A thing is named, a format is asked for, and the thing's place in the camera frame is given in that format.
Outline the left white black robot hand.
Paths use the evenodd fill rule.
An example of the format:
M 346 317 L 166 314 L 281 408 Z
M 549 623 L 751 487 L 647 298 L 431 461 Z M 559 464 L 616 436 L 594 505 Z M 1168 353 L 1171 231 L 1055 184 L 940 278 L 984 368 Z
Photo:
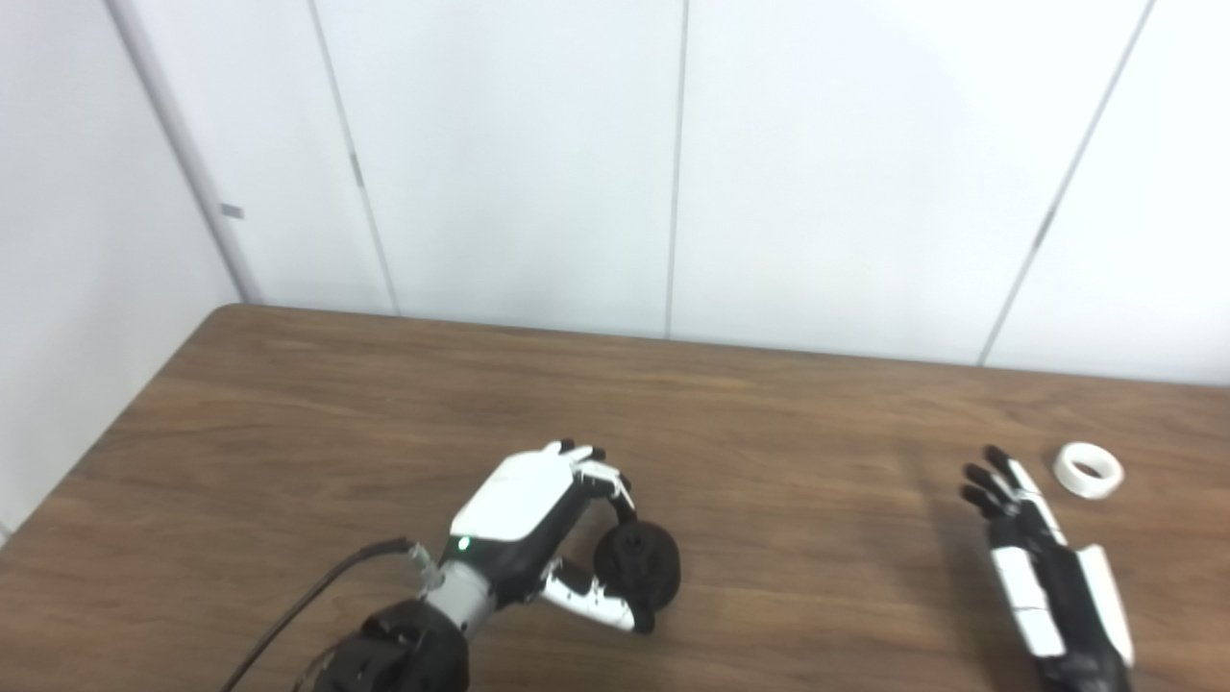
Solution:
M 558 556 L 593 501 L 621 526 L 637 520 L 627 477 L 601 447 L 557 439 L 501 461 L 453 517 L 439 583 L 422 600 L 474 640 L 497 612 L 544 599 L 615 631 L 649 634 L 656 617 L 624 588 Z

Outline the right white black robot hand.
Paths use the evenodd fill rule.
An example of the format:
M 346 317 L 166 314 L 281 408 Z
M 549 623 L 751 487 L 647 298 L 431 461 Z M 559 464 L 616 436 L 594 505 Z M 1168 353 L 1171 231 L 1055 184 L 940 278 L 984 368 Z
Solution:
M 1046 691 L 1132 691 L 1135 664 L 1105 548 L 1069 546 L 1046 495 L 996 444 L 963 467 L 959 495 L 985 521 L 998 586 Z

